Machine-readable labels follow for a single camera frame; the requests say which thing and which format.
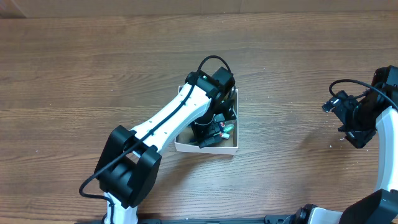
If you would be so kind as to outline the small teal tube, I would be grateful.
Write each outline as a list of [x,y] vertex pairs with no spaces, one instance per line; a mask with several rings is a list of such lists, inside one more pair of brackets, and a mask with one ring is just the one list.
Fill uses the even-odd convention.
[[228,133],[220,133],[220,136],[221,136],[223,139],[229,139],[230,134],[228,134]]

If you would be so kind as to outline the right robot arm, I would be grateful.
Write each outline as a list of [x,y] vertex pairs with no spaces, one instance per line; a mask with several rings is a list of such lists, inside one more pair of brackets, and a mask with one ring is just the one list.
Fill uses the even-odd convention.
[[393,223],[397,218],[397,67],[378,68],[371,83],[349,79],[365,87],[354,96],[331,91],[322,106],[341,121],[339,131],[356,149],[364,148],[375,136],[379,140],[377,181],[373,193],[342,212],[307,204],[284,223]]

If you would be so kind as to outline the green white toothbrush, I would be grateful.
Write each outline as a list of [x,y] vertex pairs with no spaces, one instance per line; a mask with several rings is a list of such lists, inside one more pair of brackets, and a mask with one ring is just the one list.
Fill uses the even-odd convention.
[[232,131],[234,129],[234,124],[227,124],[224,128],[223,128],[223,132],[224,133],[229,133],[230,131]]

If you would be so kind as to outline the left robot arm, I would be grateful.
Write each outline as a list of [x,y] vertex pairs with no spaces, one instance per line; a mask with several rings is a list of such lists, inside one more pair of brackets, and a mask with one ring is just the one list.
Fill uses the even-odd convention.
[[128,130],[115,128],[95,168],[107,201],[103,223],[137,223],[137,206],[152,190],[162,151],[187,127],[200,148],[220,140],[216,116],[235,120],[235,79],[220,67],[212,76],[202,70],[188,74],[178,95],[151,119]]

